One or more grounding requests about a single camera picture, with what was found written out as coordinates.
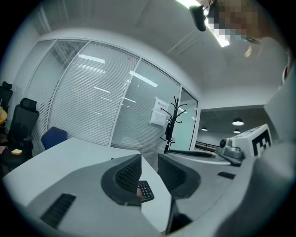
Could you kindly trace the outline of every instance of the blue chair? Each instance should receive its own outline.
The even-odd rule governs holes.
[[[59,143],[66,141],[68,139],[68,134],[65,130],[51,127],[41,138],[41,142],[44,148],[47,150]]]

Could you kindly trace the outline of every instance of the chair backrest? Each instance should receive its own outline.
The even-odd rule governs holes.
[[[7,82],[3,82],[0,87],[0,101],[2,108],[7,112],[7,106],[12,97],[13,91],[11,90],[12,84],[8,84]]]
[[[41,142],[44,148],[47,150],[59,143],[66,141],[68,139],[68,134],[65,130],[51,127],[41,138]]]
[[[19,105],[15,106],[12,123],[8,133],[8,142],[22,146],[23,139],[32,134],[34,125],[39,117],[36,110],[36,101],[23,98]]]

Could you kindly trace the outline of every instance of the black railing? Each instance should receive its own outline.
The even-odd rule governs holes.
[[[202,143],[202,142],[195,142],[195,148],[204,150],[204,151],[211,151],[215,152],[219,146],[208,144],[208,143]]]

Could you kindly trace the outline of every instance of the yellow object on chair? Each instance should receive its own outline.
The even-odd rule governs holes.
[[[11,153],[14,155],[21,155],[23,153],[23,151],[19,150],[19,149],[14,149],[13,151],[11,151]]]

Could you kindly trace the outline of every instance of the desk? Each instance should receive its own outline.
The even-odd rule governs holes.
[[[0,116],[0,124],[4,123],[7,119],[7,113],[4,109],[2,109],[1,116]]]
[[[3,178],[3,182],[13,200],[28,206],[44,190],[79,168],[133,154],[139,152],[101,146],[73,137],[17,167]],[[152,201],[142,204],[141,212],[158,232],[163,232],[167,227],[171,195],[143,156],[140,180],[148,181],[155,196]]]

